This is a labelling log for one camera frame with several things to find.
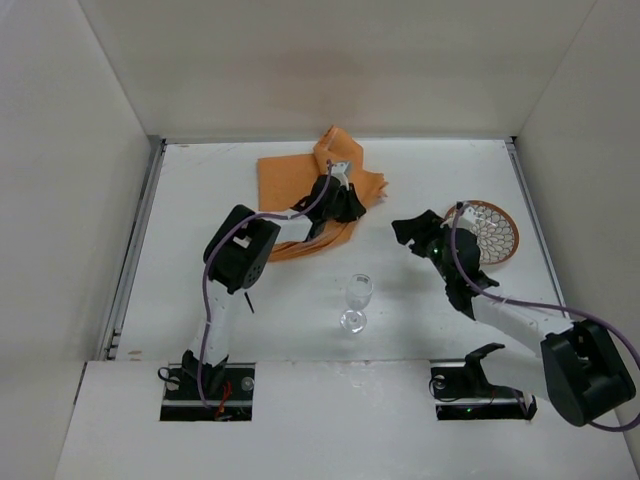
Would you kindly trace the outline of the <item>orange cloth placemat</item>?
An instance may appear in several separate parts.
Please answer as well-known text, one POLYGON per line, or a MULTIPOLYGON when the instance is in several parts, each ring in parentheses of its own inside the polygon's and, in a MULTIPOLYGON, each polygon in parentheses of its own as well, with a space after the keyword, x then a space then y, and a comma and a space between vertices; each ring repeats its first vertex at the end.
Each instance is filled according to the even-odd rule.
MULTIPOLYGON (((332 126, 308 154, 264 157, 257 161, 259 209, 279 212, 287 210, 308 195, 326 162, 347 161, 351 164, 349 180, 355 186, 358 200, 367 209, 380 203, 388 185, 381 173, 364 167, 364 150, 344 129, 332 126)), ((331 221, 320 236, 309 242, 279 240, 269 257, 271 263, 302 258, 337 248, 351 239, 358 222, 331 221)))

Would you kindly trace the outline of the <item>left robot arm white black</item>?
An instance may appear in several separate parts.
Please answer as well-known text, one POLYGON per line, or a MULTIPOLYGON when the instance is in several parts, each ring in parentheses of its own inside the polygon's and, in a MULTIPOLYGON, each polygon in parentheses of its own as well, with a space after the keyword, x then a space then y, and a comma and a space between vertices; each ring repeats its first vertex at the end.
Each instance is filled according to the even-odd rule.
POLYGON ((321 175, 292 209, 256 212, 236 205, 203 254, 205 318, 181 360, 184 375, 203 386, 218 380, 227 362, 237 303, 258 281, 274 247, 318 240, 331 222, 349 224, 366 213, 344 173, 321 175))

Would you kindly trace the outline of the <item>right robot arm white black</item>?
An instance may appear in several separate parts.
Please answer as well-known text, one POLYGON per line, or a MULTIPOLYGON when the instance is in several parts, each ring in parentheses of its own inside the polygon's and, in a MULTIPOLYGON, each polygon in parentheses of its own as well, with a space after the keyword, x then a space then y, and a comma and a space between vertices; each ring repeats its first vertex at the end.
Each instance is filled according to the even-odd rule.
POLYGON ((616 347, 623 343, 637 358, 631 342, 587 312, 501 294, 498 282, 481 269, 472 230, 479 221, 476 208, 461 202, 450 219, 427 210, 391 226, 399 244, 431 261, 455 310, 503 332, 540 359, 538 371, 521 370, 513 378, 525 382, 523 390, 547 399, 569 424, 595 426, 597 418, 633 400, 636 386, 616 347))

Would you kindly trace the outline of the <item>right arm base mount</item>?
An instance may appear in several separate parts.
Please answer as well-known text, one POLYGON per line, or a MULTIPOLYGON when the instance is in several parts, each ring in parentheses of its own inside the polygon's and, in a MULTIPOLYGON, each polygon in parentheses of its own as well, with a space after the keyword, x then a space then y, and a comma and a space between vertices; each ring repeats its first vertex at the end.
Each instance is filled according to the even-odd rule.
POLYGON ((531 421, 537 413, 537 400, 521 390, 488 381, 481 361, 504 349, 489 343, 468 353, 463 359, 431 362, 430 394, 435 400, 439 421, 522 420, 531 421))

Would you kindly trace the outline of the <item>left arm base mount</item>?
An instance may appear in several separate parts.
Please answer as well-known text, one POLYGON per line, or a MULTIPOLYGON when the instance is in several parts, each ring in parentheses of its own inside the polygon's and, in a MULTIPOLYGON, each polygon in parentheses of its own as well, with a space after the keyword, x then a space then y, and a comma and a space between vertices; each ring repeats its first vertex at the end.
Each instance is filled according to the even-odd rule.
POLYGON ((202 390, 178 365, 160 367, 164 383, 162 422, 249 422, 253 414, 255 364, 227 364, 202 390))

